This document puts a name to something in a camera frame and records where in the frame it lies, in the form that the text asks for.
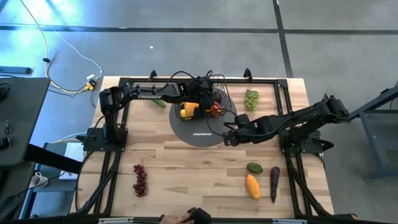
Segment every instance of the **black desk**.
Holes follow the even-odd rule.
[[[0,168],[14,166],[24,159],[27,146],[39,117],[49,87],[47,78],[8,78],[0,83],[10,84],[7,98],[0,102],[0,136],[6,120],[12,130],[12,147],[0,151]]]
[[[12,146],[0,151],[0,169],[7,170],[4,186],[0,189],[0,203],[8,196],[29,187],[35,162],[78,173],[81,162],[74,161],[29,144],[39,117],[50,80],[47,78],[5,78],[11,90],[0,102],[0,137],[5,136],[6,120],[12,131]],[[19,217],[22,204],[14,216]]]
[[[47,89],[48,78],[8,78],[7,98],[0,102],[0,136],[8,120],[12,131],[12,146],[0,151],[0,169],[9,169],[22,161],[33,161],[78,173],[81,163],[29,144]]]

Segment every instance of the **red grapes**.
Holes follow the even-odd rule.
[[[148,194],[148,186],[147,186],[147,173],[145,172],[144,166],[137,164],[134,165],[134,172],[137,174],[137,184],[134,184],[132,187],[136,193],[137,197],[143,197]]]

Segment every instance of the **gray disc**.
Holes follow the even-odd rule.
[[[231,100],[231,111],[236,113],[235,104]],[[175,135],[183,142],[196,147],[210,147],[223,142],[223,138],[215,133],[212,133],[207,126],[206,119],[209,125],[218,134],[223,134],[229,130],[223,125],[224,122],[233,122],[234,115],[226,112],[224,116],[218,118],[209,117],[198,120],[182,121],[175,115],[175,105],[170,107],[170,125]]]

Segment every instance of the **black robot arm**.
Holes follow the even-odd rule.
[[[299,128],[289,129],[289,142],[298,144],[323,125],[341,123],[345,121],[348,115],[348,110],[340,100],[334,96],[327,97],[326,95],[313,106],[283,116],[262,116],[250,121],[247,114],[241,114],[235,117],[233,123],[226,125],[231,130],[224,133],[224,144],[226,146],[237,146],[249,142],[258,144],[272,139],[285,128],[305,123]],[[232,128],[231,124],[237,125],[238,128]]]
[[[156,86],[152,83],[127,82],[123,86],[107,88],[99,93],[101,112],[105,118],[103,135],[106,142],[118,142],[120,128],[116,125],[118,111],[132,100],[164,100],[166,103],[192,102],[200,108],[212,108],[214,81],[209,77],[191,78],[184,82]]]

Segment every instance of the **wooden table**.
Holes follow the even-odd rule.
[[[102,89],[117,86],[119,78],[105,77]],[[288,84],[293,110],[307,107],[303,79],[291,78]],[[247,89],[260,94],[255,112],[244,111]],[[228,84],[228,90],[238,114],[248,113],[253,119],[277,113],[272,85]],[[174,135],[169,124],[169,109],[170,105],[163,109],[150,100],[131,102],[127,119],[129,137],[119,167],[112,216],[181,215],[192,207],[201,207],[212,217],[294,217],[285,158],[280,153],[277,137],[261,144],[238,147],[224,144],[194,147]],[[97,104],[93,125],[101,116],[100,104]],[[78,186],[80,207],[98,185],[103,157],[103,152],[94,152],[83,168]],[[303,154],[302,157],[309,189],[324,208],[333,213],[322,162],[314,155]],[[252,199],[246,191],[248,162],[257,162],[264,169],[263,173],[256,175],[261,186],[260,200]],[[149,194],[143,198],[136,197],[132,188],[136,183],[135,164],[143,164],[148,173]],[[276,203],[272,203],[270,198],[269,172],[274,166],[281,169]],[[297,189],[300,208],[304,212],[302,194],[298,186]],[[108,187],[104,192],[101,211],[106,203]]]

